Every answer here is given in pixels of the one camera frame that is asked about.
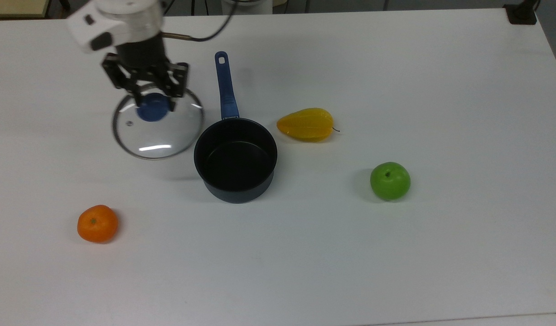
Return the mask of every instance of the green apple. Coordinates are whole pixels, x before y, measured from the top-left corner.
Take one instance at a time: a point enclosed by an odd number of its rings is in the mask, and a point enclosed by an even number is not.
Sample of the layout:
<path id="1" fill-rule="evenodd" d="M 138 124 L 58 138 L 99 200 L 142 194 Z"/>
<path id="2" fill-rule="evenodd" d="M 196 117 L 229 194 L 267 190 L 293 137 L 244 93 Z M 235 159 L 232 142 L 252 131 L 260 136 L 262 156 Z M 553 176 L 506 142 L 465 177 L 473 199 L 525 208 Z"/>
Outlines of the green apple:
<path id="1" fill-rule="evenodd" d="M 399 163 L 382 163 L 371 172 L 371 188 L 381 199 L 401 198 L 410 187 L 411 176 Z"/>

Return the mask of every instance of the blue handle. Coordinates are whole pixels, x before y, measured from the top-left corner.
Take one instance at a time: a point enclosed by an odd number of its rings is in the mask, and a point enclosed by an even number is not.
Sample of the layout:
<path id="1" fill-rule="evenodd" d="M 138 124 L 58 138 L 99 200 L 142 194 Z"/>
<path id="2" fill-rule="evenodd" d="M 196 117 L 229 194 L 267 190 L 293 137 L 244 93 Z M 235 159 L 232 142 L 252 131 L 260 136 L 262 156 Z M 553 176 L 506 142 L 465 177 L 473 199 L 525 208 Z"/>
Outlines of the blue handle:
<path id="1" fill-rule="evenodd" d="M 227 53 L 220 51 L 215 54 L 215 68 L 218 71 L 219 99 L 222 103 L 222 120 L 228 118 L 239 118 L 240 112 L 234 95 L 232 85 L 232 73 L 230 73 L 230 62 Z"/>

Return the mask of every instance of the cable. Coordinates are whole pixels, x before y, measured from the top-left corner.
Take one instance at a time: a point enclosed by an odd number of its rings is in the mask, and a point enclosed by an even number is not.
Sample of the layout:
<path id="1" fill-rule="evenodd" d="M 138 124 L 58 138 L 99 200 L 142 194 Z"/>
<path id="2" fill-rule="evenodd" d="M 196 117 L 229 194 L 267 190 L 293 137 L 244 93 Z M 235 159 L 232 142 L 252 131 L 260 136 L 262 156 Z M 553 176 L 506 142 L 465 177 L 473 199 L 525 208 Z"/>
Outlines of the cable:
<path id="1" fill-rule="evenodd" d="M 163 16 L 166 15 L 166 13 L 169 11 L 169 9 L 171 9 L 171 6 L 173 5 L 174 2 L 175 2 L 175 0 L 171 0 L 171 2 L 169 3 L 169 6 L 167 6 L 167 9 L 165 9 L 165 11 L 163 12 Z"/>
<path id="2" fill-rule="evenodd" d="M 166 38 L 181 39 L 183 41 L 194 41 L 194 42 L 209 41 L 210 39 L 213 39 L 214 37 L 218 36 L 219 33 L 221 33 L 225 29 L 225 27 L 230 22 L 230 20 L 232 20 L 234 13 L 236 13 L 236 10 L 238 9 L 238 0 L 233 0 L 233 1 L 234 1 L 234 5 L 232 6 L 232 10 L 230 11 L 229 16 L 226 18 L 226 21 L 224 21 L 223 25 L 218 29 L 218 31 L 216 31 L 212 35 L 209 35 L 208 37 L 197 38 L 197 37 L 191 37 L 189 35 L 176 34 L 176 33 L 162 33 L 162 36 Z"/>

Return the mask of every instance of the saucepan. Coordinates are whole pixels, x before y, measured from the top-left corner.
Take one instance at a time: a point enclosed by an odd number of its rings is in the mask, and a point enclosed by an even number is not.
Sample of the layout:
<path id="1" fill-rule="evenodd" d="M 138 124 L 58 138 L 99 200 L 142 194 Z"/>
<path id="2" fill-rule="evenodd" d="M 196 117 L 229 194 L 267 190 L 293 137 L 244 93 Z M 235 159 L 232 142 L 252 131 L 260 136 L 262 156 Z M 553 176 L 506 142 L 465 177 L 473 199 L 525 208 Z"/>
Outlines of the saucepan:
<path id="1" fill-rule="evenodd" d="M 220 200 L 243 203 L 270 186 L 278 159 L 276 142 L 261 124 L 240 118 L 226 52 L 215 54 L 222 120 L 197 140 L 193 160 L 207 189 Z"/>

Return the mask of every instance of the table surface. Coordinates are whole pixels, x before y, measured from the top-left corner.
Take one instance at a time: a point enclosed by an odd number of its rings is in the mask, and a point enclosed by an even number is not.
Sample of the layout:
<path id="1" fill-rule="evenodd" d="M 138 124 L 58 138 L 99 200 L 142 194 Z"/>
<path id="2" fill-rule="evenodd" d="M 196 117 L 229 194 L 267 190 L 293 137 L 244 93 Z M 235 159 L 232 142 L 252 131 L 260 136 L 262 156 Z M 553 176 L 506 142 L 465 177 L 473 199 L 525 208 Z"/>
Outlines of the table surface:
<path id="1" fill-rule="evenodd" d="M 0 18 L 39 17 L 46 14 L 50 0 L 0 0 Z"/>
<path id="2" fill-rule="evenodd" d="M 174 17 L 202 37 L 223 17 Z M 556 312 L 556 62 L 503 9 L 234 17 L 189 62 L 207 125 L 213 56 L 242 117 L 274 135 L 270 188 L 212 196 L 187 151 L 129 156 L 122 90 L 64 21 L 0 21 L 0 325 L 347 326 Z M 299 143 L 278 118 L 323 107 L 341 130 Z M 369 173 L 412 187 L 382 202 Z M 121 219 L 99 245 L 79 214 Z"/>

